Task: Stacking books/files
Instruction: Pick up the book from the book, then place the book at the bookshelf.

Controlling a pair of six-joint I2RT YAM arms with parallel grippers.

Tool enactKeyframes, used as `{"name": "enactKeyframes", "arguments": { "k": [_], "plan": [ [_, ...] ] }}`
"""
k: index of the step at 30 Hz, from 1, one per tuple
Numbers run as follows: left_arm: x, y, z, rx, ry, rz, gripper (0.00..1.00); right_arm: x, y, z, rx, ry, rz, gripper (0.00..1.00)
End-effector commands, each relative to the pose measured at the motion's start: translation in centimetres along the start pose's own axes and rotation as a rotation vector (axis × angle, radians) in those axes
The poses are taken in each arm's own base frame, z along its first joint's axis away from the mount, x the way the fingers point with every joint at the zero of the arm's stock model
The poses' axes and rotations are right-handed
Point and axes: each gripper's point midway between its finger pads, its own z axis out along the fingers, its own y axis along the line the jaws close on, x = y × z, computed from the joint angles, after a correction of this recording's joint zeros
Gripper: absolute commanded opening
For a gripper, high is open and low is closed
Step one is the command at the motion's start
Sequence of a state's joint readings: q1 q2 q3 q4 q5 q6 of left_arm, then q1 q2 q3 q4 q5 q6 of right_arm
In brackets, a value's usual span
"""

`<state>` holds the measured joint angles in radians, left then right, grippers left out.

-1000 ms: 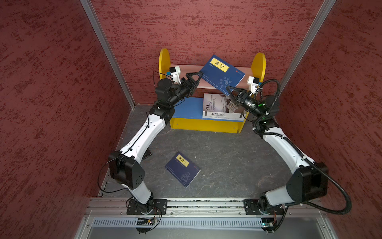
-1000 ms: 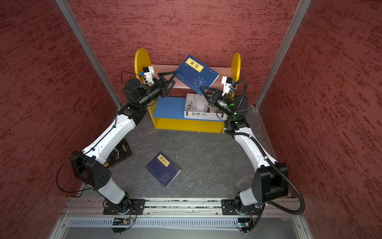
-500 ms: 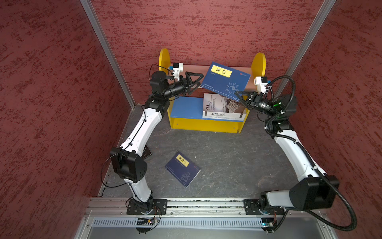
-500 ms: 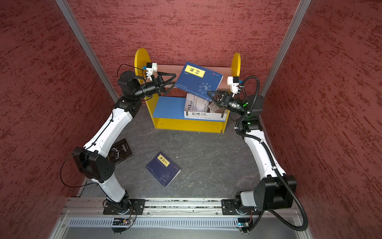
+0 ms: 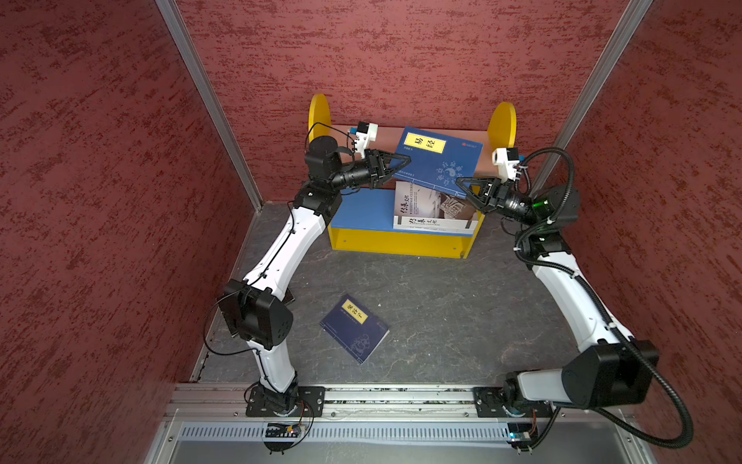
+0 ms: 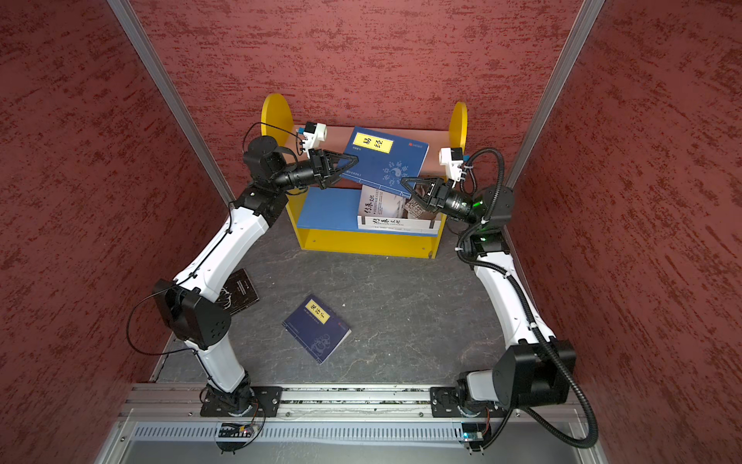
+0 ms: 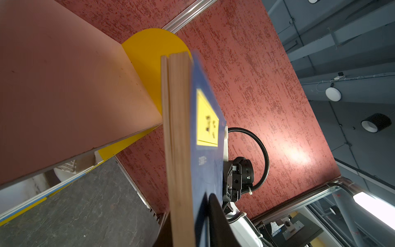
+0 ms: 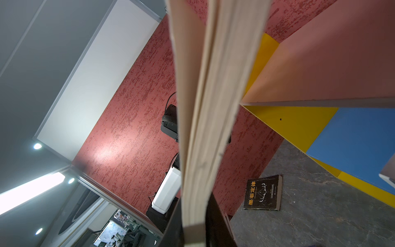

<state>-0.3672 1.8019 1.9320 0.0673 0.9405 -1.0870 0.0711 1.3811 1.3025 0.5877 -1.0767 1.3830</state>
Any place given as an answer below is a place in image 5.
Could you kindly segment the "white book with brown blocks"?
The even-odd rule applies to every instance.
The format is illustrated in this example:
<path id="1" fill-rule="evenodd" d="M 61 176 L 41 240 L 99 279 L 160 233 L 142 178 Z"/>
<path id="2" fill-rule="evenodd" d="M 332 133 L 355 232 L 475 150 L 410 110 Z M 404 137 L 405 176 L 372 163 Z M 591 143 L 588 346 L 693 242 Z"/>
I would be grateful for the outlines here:
<path id="1" fill-rule="evenodd" d="M 446 224 L 432 224 L 432 223 L 411 223 L 411 222 L 394 222 L 392 227 L 394 230 L 399 231 L 415 231 L 420 233 L 432 233 L 432 234 L 448 234 L 448 235 L 461 235 L 461 236 L 473 236 L 477 229 L 477 222 L 472 222 L 470 227 L 466 227 L 467 222 L 463 222 L 463 227 L 459 223 L 454 224 L 450 227 Z"/>

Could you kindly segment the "heritage culture photo book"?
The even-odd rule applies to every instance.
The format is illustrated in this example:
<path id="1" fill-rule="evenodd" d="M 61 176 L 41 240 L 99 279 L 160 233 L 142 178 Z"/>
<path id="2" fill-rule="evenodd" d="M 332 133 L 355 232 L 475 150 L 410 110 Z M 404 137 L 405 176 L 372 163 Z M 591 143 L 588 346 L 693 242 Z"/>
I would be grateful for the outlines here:
<path id="1" fill-rule="evenodd" d="M 427 189 L 408 182 L 397 182 L 393 222 L 446 224 L 450 227 L 467 222 L 479 226 L 478 212 L 466 199 Z"/>

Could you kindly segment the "dark blue booklet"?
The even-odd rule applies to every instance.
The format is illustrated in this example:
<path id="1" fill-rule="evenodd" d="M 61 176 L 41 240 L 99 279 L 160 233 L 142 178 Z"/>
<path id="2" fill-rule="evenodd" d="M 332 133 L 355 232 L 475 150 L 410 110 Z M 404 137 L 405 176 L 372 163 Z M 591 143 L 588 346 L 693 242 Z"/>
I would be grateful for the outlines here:
<path id="1" fill-rule="evenodd" d="M 464 198 L 466 195 L 456 181 L 458 178 L 475 176 L 483 148 L 484 145 L 479 142 L 407 127 L 395 152 L 409 157 L 411 162 L 393 177 L 398 181 Z"/>
<path id="2" fill-rule="evenodd" d="M 320 327 L 360 365 L 367 361 L 390 332 L 385 322 L 349 294 L 340 298 L 320 321 Z"/>

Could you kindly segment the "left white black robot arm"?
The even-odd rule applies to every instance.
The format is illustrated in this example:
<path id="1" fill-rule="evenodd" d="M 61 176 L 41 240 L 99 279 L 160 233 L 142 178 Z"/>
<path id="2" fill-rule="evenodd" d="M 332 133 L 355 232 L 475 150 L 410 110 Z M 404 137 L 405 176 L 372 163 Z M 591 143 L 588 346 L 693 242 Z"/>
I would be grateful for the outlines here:
<path id="1" fill-rule="evenodd" d="M 344 191 L 378 188 L 407 167 L 411 158 L 371 149 L 362 159 L 343 162 L 341 147 L 330 135 L 310 141 L 305 163 L 308 181 L 288 203 L 289 218 L 259 263 L 240 280 L 230 280 L 218 307 L 231 336 L 247 343 L 260 378 L 255 389 L 269 412 L 289 416 L 300 404 L 298 374 L 286 343 L 294 316 L 284 299 L 307 251 L 332 222 Z"/>

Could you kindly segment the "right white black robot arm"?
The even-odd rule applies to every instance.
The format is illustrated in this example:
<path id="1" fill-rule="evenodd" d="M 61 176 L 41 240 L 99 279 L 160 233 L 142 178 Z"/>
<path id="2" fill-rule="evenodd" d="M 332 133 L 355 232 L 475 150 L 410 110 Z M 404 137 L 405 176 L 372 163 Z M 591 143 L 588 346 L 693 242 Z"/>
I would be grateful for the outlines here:
<path id="1" fill-rule="evenodd" d="M 513 181 L 460 177 L 457 186 L 478 212 L 497 213 L 523 227 L 514 251 L 545 285 L 572 331 L 579 354 L 565 367 L 510 373 L 502 388 L 513 416 L 545 401 L 576 409 L 640 404 L 659 361 L 658 350 L 633 334 L 591 295 L 562 230 L 575 222 L 577 189 L 561 185 L 529 198 Z"/>

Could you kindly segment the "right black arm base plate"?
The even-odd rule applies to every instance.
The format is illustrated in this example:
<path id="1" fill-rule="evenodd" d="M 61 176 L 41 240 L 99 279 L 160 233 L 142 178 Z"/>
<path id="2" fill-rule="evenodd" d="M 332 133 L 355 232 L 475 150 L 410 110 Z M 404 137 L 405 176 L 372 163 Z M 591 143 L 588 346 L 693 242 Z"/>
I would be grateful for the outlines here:
<path id="1" fill-rule="evenodd" d="M 526 400 L 510 387 L 474 387 L 473 405 L 479 418 L 545 419 L 553 415 L 548 401 Z"/>

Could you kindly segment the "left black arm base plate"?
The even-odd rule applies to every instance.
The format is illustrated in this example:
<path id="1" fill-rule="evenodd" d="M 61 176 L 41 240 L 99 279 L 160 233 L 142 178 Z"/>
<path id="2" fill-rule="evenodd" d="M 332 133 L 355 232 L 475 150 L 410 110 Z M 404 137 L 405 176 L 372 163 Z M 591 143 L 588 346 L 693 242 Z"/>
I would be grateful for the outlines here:
<path id="1" fill-rule="evenodd" d="M 325 387 L 295 386 L 280 394 L 263 386 L 247 395 L 245 415 L 249 418 L 318 418 L 323 415 Z"/>

